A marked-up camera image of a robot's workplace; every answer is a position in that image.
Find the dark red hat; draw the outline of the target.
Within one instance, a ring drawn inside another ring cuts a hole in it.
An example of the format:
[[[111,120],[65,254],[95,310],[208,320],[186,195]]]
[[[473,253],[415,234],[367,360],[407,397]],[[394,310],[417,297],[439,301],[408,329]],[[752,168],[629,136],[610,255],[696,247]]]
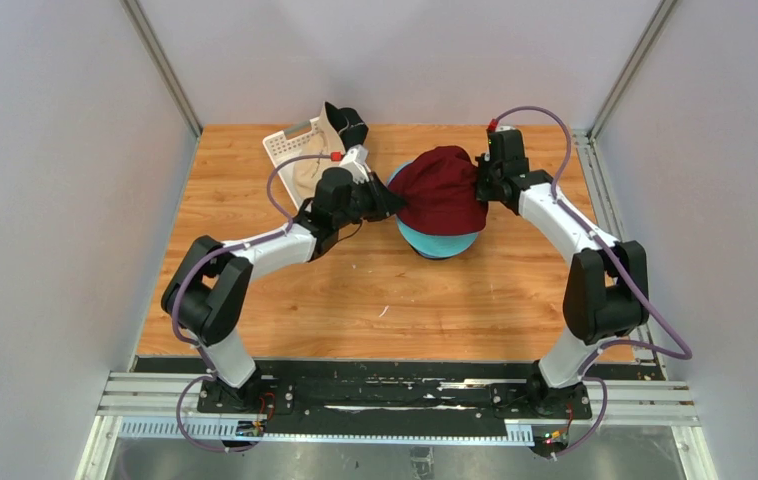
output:
[[[405,202],[398,219],[433,236],[484,230],[488,204],[476,198],[477,176],[477,166],[459,146],[439,146],[420,154],[388,183],[389,190]]]

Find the teal hat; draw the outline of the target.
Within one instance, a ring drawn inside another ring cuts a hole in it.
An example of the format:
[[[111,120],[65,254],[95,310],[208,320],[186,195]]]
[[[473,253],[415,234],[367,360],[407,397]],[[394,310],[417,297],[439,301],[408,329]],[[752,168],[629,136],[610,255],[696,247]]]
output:
[[[399,167],[389,178],[393,176],[404,166]],[[426,235],[413,230],[398,219],[396,214],[396,223],[403,238],[415,251],[421,251],[437,256],[456,256],[472,246],[477,239],[478,233],[460,235],[460,236],[433,236]]]

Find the beige bucket hat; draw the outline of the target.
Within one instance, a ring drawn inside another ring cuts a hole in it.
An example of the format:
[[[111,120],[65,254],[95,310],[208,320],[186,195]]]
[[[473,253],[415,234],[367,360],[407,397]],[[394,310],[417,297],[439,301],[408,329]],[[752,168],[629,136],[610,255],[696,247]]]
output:
[[[319,158],[319,155],[345,151],[339,130],[346,125],[347,121],[340,116],[339,109],[325,102],[318,116],[316,133],[310,137],[300,152],[302,156],[316,154],[316,157],[293,164],[294,185],[302,199],[314,196],[316,184],[323,172],[334,165],[332,160]]]

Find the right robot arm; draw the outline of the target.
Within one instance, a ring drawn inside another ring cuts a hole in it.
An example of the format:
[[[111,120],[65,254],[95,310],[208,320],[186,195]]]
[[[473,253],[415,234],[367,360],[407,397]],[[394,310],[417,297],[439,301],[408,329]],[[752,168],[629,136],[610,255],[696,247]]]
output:
[[[636,241],[621,242],[576,209],[544,170],[532,170],[521,132],[491,127],[488,150],[476,159],[476,197],[499,202],[531,223],[556,248],[569,272],[562,312],[565,328],[533,366],[526,400],[537,415],[564,407],[606,342],[645,324],[647,255]]]

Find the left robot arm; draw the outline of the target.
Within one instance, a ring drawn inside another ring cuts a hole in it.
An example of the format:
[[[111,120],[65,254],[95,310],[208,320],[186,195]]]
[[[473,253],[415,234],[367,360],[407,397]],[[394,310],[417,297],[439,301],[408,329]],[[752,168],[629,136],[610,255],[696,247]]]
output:
[[[321,258],[339,242],[343,227],[385,220],[405,204],[376,174],[356,179],[332,167],[282,227],[232,242],[204,235],[191,244],[161,307],[177,336],[197,349],[213,378],[225,384],[222,397],[234,411],[251,412],[261,400],[261,386],[252,379],[255,361],[237,330],[251,283]]]

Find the black hat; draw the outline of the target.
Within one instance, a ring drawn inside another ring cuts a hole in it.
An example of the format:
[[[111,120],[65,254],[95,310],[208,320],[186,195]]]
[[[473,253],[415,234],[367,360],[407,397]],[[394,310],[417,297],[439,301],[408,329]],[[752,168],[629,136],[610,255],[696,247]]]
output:
[[[338,108],[330,102],[323,104],[318,128],[330,152],[346,152],[363,145],[369,132],[368,125],[355,109]]]

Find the white perforated plastic basket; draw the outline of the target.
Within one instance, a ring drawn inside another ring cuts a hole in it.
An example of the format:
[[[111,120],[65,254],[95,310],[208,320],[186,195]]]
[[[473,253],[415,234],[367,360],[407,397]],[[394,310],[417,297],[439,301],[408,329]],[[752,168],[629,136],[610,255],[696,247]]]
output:
[[[266,136],[262,144],[272,165],[278,167],[284,161],[305,153],[309,141],[320,134],[318,121],[319,118],[314,117]],[[304,197],[294,182],[294,165],[283,167],[277,175],[293,205],[299,208]]]

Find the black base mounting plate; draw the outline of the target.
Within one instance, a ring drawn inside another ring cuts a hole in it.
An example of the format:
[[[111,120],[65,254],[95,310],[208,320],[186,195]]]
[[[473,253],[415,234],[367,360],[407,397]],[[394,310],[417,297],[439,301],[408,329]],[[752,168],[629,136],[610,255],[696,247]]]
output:
[[[532,389],[529,362],[261,359],[249,384],[212,381],[200,360],[141,357],[112,374],[99,409],[153,417],[199,441],[529,446],[604,415],[650,425],[684,398],[660,367],[604,363],[557,393]]]

